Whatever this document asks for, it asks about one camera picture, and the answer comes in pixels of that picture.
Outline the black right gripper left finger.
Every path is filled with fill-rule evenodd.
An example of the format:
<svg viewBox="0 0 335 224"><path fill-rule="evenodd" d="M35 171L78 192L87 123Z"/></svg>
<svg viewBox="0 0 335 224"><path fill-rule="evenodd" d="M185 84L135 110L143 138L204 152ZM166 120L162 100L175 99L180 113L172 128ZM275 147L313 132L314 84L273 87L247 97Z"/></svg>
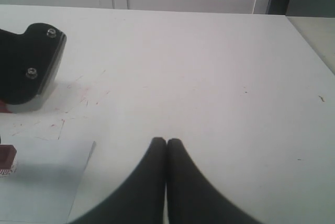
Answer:
<svg viewBox="0 0 335 224"><path fill-rule="evenodd" d="M128 178L73 223L163 223L166 141L155 137Z"/></svg>

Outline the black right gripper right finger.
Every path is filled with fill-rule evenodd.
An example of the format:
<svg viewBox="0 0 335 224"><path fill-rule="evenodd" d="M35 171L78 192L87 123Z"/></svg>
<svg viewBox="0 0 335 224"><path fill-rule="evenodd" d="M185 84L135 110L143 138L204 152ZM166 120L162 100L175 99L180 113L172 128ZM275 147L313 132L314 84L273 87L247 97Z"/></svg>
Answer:
<svg viewBox="0 0 335 224"><path fill-rule="evenodd" d="M179 139L167 144L169 223L259 223L217 191Z"/></svg>

